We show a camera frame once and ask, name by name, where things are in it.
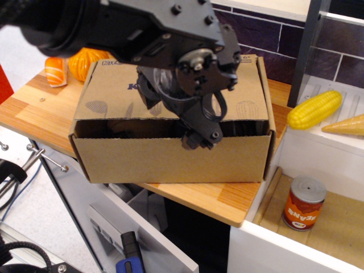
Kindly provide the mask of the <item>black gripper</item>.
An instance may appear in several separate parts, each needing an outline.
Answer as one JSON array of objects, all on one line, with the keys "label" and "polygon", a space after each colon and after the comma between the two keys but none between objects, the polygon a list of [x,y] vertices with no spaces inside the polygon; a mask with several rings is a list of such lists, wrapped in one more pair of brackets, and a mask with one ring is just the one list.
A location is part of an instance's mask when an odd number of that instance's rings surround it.
[{"label": "black gripper", "polygon": [[146,108],[150,110],[162,102],[167,110],[179,117],[184,130],[181,140],[186,150],[212,149],[222,140],[222,117],[213,115],[211,94],[203,97],[187,95],[173,71],[142,66],[136,71],[138,92]]}]

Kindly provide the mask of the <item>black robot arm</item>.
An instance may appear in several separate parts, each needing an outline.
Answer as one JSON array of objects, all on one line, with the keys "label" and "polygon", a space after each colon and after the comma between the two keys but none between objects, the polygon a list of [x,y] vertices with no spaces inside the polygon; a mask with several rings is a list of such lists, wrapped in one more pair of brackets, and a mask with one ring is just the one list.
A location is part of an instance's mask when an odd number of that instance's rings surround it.
[{"label": "black robot arm", "polygon": [[46,56],[108,51],[134,64],[147,108],[162,102],[185,127],[183,147],[213,148],[241,61],[236,34],[209,1],[2,1],[1,25],[17,26]]}]

